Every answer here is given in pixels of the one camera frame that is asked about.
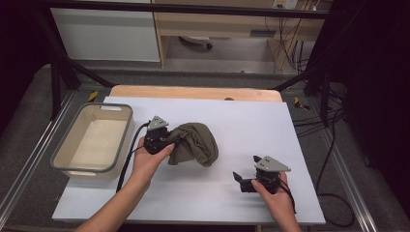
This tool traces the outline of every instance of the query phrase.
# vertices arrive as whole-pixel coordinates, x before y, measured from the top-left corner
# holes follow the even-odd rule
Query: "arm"
[[[138,147],[143,142],[144,138],[140,138]],[[141,200],[158,166],[173,148],[174,144],[168,145],[155,155],[150,155],[143,147],[138,149],[133,159],[132,174],[124,187],[75,231],[117,231]]]
[[[284,172],[280,172],[280,178],[287,184],[287,177]],[[271,194],[256,180],[252,180],[252,184],[265,201],[272,218],[281,231],[301,231],[293,212],[292,201],[283,189],[280,188],[276,194]]]

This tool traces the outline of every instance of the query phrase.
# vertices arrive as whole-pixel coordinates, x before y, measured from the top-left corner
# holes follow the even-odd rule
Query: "white table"
[[[143,223],[273,223],[257,193],[242,193],[233,179],[255,173],[252,156],[271,156],[291,167],[287,173],[300,224],[323,224],[310,175],[283,102],[145,99],[108,97],[105,102],[126,103],[133,109],[135,127],[155,115],[172,130],[187,122],[207,125],[217,140],[219,159],[211,167],[196,161],[170,166],[163,162],[128,222]],[[70,179],[53,218],[82,221],[115,193],[114,181]]]

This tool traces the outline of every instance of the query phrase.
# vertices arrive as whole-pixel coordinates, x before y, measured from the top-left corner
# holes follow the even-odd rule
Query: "beige storage basket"
[[[130,149],[132,133],[129,105],[86,103],[51,157],[51,166],[71,178],[115,179]]]

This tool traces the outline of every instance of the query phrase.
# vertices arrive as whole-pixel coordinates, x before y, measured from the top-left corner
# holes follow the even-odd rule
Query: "folded cloth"
[[[174,129],[168,136],[179,136],[181,141],[172,151],[168,164],[196,159],[202,166],[208,167],[218,158],[218,146],[208,127],[200,123],[187,123]]]

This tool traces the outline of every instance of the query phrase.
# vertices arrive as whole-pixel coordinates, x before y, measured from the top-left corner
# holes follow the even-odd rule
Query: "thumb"
[[[171,143],[168,146],[164,147],[160,152],[155,154],[155,157],[160,159],[161,161],[165,160],[166,157],[168,157],[172,151],[174,150],[175,144]]]
[[[259,195],[266,201],[269,196],[271,196],[271,193],[268,192],[265,187],[260,184],[258,181],[256,180],[251,180],[253,187],[255,188],[255,190],[259,193]]]

